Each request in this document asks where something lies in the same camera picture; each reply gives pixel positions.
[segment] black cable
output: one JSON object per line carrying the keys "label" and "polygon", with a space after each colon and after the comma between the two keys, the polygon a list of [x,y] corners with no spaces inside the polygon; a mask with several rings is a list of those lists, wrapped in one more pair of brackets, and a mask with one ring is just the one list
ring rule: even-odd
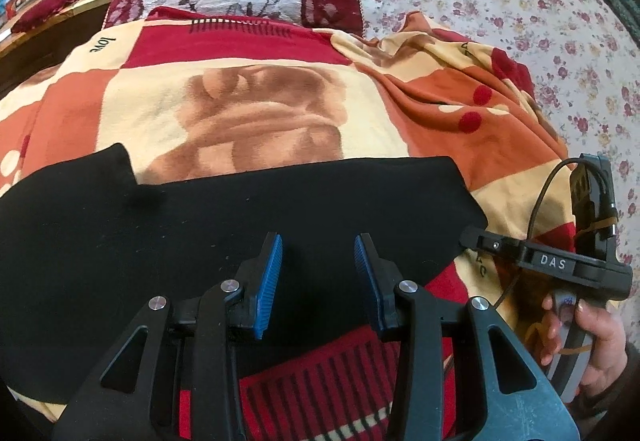
{"label": "black cable", "polygon": [[[560,163],[558,163],[554,167],[553,170],[551,170],[551,173],[546,178],[545,184],[542,186],[542,190],[540,190],[540,194],[538,195],[538,199],[536,200],[536,203],[533,205],[533,209],[531,211],[531,214],[529,215],[529,224],[527,225],[527,238],[526,238],[527,241],[530,241],[530,239],[532,239],[533,237],[533,227],[536,223],[536,217],[538,217],[538,212],[540,211],[542,200],[545,198],[546,191],[549,189],[549,186],[551,186],[551,182],[554,180],[554,177],[556,177],[558,172],[563,167],[570,164],[581,164],[581,165],[584,165],[585,168],[590,170],[598,180],[598,186],[600,188],[601,197],[605,198],[608,196],[609,189],[607,186],[607,179],[604,175],[604,172],[602,172],[601,169],[599,169],[594,164],[590,163],[588,160],[582,157],[570,157],[568,159],[562,160]],[[518,280],[520,279],[521,275],[522,275],[522,268],[519,268],[518,272],[513,277],[513,279],[511,279],[511,282],[509,283],[507,288],[500,295],[500,298],[496,300],[494,304],[494,309],[498,309],[500,304],[504,302],[504,299],[506,299],[511,294],[511,292],[513,291],[513,288],[518,283]]]}

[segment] red polka dot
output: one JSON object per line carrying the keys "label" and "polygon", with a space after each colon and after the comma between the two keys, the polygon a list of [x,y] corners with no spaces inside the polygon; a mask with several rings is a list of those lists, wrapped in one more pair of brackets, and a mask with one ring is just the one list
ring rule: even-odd
{"label": "red polka dot", "polygon": [[474,90],[474,103],[476,105],[486,105],[491,100],[491,95],[493,91],[491,87],[487,87],[486,85],[478,85],[476,90]]}
{"label": "red polka dot", "polygon": [[482,123],[482,116],[480,116],[479,112],[467,112],[462,115],[460,121],[458,122],[458,128],[460,132],[465,132],[465,134],[471,134],[480,128],[480,124]]}

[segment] bed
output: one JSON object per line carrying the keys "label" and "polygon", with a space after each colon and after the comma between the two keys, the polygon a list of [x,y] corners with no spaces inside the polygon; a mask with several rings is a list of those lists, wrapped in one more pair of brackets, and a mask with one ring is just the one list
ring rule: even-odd
{"label": "bed", "polygon": [[[606,154],[620,218],[618,255],[640,270],[640,50],[602,0],[114,0],[105,26],[158,5],[207,15],[253,14],[380,38],[421,11],[469,39],[506,50],[530,70],[536,102],[570,154]],[[640,343],[638,280],[621,305]]]}

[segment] cream polka dot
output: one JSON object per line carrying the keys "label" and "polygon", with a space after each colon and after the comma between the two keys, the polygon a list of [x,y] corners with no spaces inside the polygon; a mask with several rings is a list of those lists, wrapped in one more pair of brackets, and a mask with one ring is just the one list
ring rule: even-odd
{"label": "cream polka dot", "polygon": [[490,113],[495,114],[496,116],[509,116],[508,111],[503,110],[501,108],[495,108],[494,106],[487,109]]}
{"label": "cream polka dot", "polygon": [[0,162],[0,174],[4,177],[9,177],[11,172],[18,166],[18,161],[20,161],[20,152],[17,150],[7,152],[2,158],[2,162]]}
{"label": "cream polka dot", "polygon": [[438,105],[438,109],[441,112],[455,112],[457,110],[460,110],[462,108],[462,105]]}

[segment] patchwork blanket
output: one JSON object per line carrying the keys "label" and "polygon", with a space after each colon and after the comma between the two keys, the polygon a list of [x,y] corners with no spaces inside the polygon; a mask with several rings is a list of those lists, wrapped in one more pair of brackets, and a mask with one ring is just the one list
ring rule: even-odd
{"label": "patchwork blanket", "polygon": [[[345,158],[446,155],[486,213],[488,229],[523,238],[543,182],[566,157],[532,92],[527,68],[504,51],[417,12],[398,33],[364,40],[340,30],[156,8],[145,20],[104,29],[61,66],[0,101],[0,195],[44,166],[116,142],[127,148],[143,183]],[[563,169],[551,184],[535,227],[540,241],[564,248],[575,233],[569,173]],[[467,252],[432,290],[461,302],[475,294],[495,301],[510,276],[508,266]],[[518,310],[539,307],[546,291],[542,281],[522,286],[526,294],[500,307],[512,326]],[[386,383],[375,399],[350,398],[340,414],[305,420],[300,432],[275,427],[287,423],[278,381],[305,381],[322,356],[364,353],[372,338],[359,329],[293,365],[243,380],[251,437],[311,439],[344,427],[356,437],[366,431],[368,439],[382,439],[392,399]],[[371,351],[367,367],[394,361],[390,349]],[[299,391],[301,417],[314,416],[313,385],[322,381]],[[361,394],[356,390],[354,396]],[[267,392],[275,409],[261,397],[252,403],[258,392]],[[62,411],[26,401],[52,421]],[[449,407],[446,431],[452,423]]]}

